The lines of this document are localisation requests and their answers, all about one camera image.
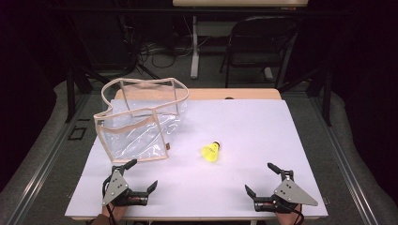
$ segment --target clear plastic bag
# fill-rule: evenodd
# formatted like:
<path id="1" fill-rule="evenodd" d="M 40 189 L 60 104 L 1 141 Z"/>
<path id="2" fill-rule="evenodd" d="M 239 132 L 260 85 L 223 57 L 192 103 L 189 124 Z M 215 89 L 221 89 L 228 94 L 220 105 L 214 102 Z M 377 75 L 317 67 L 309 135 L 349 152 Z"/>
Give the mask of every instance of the clear plastic bag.
<path id="1" fill-rule="evenodd" d="M 116 79 L 101 91 L 105 111 L 94 115 L 112 162 L 168 158 L 167 150 L 187 110 L 188 88 L 174 78 Z"/>

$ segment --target gray floor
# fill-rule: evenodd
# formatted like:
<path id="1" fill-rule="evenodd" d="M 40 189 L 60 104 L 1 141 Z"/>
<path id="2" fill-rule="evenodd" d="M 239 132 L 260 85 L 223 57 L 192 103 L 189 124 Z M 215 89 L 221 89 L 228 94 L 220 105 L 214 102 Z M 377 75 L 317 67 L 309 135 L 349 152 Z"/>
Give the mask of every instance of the gray floor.
<path id="1" fill-rule="evenodd" d="M 190 87 L 223 87 L 224 74 L 218 72 L 222 56 L 203 47 L 197 80 L 190 78 L 191 59 L 189 56 L 178 57 L 168 68 L 156 68 L 151 58 L 145 65 L 162 78 L 175 77 Z M 171 58 L 157 55 L 155 64 L 171 63 Z M 147 74 L 134 71 L 128 77 L 150 79 Z M 262 81 L 258 70 L 235 70 L 231 81 L 244 79 L 250 82 Z M 6 188 L 0 194 L 0 224 L 83 224 L 64 217 L 69 197 L 72 194 L 85 159 L 96 136 L 92 115 L 101 110 L 101 83 L 91 80 L 95 90 L 90 96 L 80 97 L 79 111 L 70 124 L 64 124 L 67 116 L 66 84 L 55 87 L 58 95 L 52 117 L 42 130 L 41 135 L 26 156 L 20 169 L 14 174 Z M 250 83 L 231 85 L 231 87 L 271 87 L 273 84 Z M 298 134 L 304 146 L 307 158 L 312 166 L 321 194 L 328 198 L 329 216 L 307 224 L 398 224 L 398 209 L 394 202 L 377 185 L 366 165 L 360 160 L 349 124 L 344 112 L 344 103 L 336 96 L 331 100 L 332 127 L 325 127 L 319 117 L 319 100 L 307 98 L 303 94 L 306 83 L 283 93 L 292 113 Z M 81 141 L 68 141 L 72 129 L 87 128 Z M 344 153 L 347 165 L 340 165 L 335 150 Z M 360 184 L 352 189 L 352 180 L 342 172 L 348 168 Z M 365 202 L 356 202 L 356 193 L 363 194 Z M 361 208 L 369 208 L 371 214 Z M 367 216 L 375 216 L 369 223 Z"/>

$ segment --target chair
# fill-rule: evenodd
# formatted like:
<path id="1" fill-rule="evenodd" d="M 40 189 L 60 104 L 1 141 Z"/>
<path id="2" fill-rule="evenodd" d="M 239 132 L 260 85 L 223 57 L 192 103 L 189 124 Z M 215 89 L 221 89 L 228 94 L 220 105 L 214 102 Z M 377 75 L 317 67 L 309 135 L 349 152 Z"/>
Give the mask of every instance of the chair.
<path id="1" fill-rule="evenodd" d="M 298 21 L 290 17 L 250 17 L 238 22 L 232 28 L 220 69 L 222 72 L 226 64 L 225 87 L 232 67 L 279 68 L 277 88 L 288 43 L 298 29 Z"/>

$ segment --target table leg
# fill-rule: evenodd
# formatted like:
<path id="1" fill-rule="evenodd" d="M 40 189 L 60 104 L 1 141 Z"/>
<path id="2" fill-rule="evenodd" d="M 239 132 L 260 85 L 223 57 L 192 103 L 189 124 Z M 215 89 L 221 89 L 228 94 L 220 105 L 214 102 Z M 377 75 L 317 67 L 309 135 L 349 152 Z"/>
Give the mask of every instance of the table leg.
<path id="1" fill-rule="evenodd" d="M 196 16 L 193 16 L 192 32 L 193 32 L 193 55 L 192 55 L 192 65 L 191 65 L 191 79 L 198 78 L 199 70 L 199 52 L 198 52 L 198 27 Z"/>

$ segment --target desk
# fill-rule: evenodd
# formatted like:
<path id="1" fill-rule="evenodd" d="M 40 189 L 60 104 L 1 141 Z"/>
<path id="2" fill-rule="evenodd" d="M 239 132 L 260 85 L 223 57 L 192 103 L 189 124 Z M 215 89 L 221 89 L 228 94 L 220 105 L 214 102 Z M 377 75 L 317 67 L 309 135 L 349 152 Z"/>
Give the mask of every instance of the desk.
<path id="1" fill-rule="evenodd" d="M 204 1 L 204 0 L 173 0 L 175 7 L 233 7 L 233 8 L 290 8 L 290 7 L 306 7 L 308 0 L 218 0 L 218 1 Z M 228 36 L 235 23 L 219 23 L 210 29 L 202 29 L 204 32 L 198 30 L 201 24 L 198 23 L 196 16 L 193 16 L 192 35 L 193 35 L 193 54 L 191 65 L 191 78 L 198 78 L 199 69 L 199 51 L 198 51 L 198 36 Z M 209 26 L 208 22 L 204 22 L 204 27 Z"/>
<path id="2" fill-rule="evenodd" d="M 290 112 L 277 90 L 190 89 L 188 104 L 169 158 L 139 162 L 125 172 L 133 190 L 146 190 L 158 180 L 148 206 L 129 207 L 125 219 L 253 223 L 273 219 L 273 213 L 254 211 L 244 187 L 248 185 L 258 196 L 273 193 L 281 177 L 267 168 L 268 162 L 293 170 L 297 184 L 318 201 L 318 206 L 303 207 L 306 218 L 328 215 Z M 220 142 L 221 149 L 219 159 L 210 163 L 200 156 L 200 149 L 214 141 Z M 111 168 L 96 139 L 67 217 L 89 220 L 100 212 L 102 182 Z"/>

